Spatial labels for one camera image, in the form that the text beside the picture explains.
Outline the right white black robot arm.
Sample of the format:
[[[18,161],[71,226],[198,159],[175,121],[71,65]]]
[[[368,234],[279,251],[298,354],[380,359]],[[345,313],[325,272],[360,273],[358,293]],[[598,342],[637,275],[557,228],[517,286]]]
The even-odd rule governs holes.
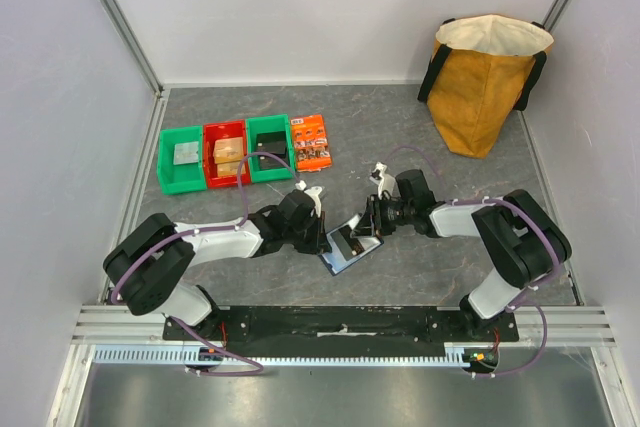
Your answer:
[[[439,201],[422,170],[391,176],[385,169],[379,164],[371,174],[377,192],[367,198],[351,236],[382,239],[400,226],[411,226],[429,238],[480,239],[493,268],[460,301],[457,324],[469,340],[483,339],[498,316],[513,311],[526,292],[558,274],[572,255],[568,238],[525,190],[481,200]]]

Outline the blue card holder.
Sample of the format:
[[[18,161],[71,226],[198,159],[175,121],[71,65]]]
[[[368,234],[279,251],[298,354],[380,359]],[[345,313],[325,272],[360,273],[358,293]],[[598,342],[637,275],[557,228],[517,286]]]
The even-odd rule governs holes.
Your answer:
[[[329,238],[329,234],[332,231],[344,225],[349,225],[351,228],[355,227],[357,222],[360,220],[360,217],[361,217],[360,214],[356,214],[348,221],[334,228],[333,230],[327,233],[328,238]],[[336,245],[332,242],[330,238],[329,238],[329,242],[332,246],[332,252],[326,253],[323,255],[318,255],[318,257],[323,262],[323,264],[325,265],[325,267],[328,269],[328,271],[332,276],[337,276],[340,273],[344,272],[350,266],[364,259],[367,255],[369,255],[370,253],[372,253],[377,248],[383,245],[383,242],[376,237],[356,237],[356,238],[358,238],[361,241],[361,243],[363,244],[363,247],[365,248],[364,252],[357,257],[354,257],[350,260],[345,260],[340,254],[340,252],[338,251],[338,249],[336,248]]]

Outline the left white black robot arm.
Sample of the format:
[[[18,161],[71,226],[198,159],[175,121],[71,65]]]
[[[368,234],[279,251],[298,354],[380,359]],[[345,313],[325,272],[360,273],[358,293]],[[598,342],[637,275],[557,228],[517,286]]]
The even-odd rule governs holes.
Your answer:
[[[104,260],[114,284],[111,302],[124,303],[134,316],[178,318],[196,338],[212,338],[220,327],[217,306],[203,288],[183,281],[187,269],[259,258],[285,245],[307,255],[329,252],[321,196],[319,186],[295,189],[277,205],[223,223],[174,223],[164,213],[151,215]]]

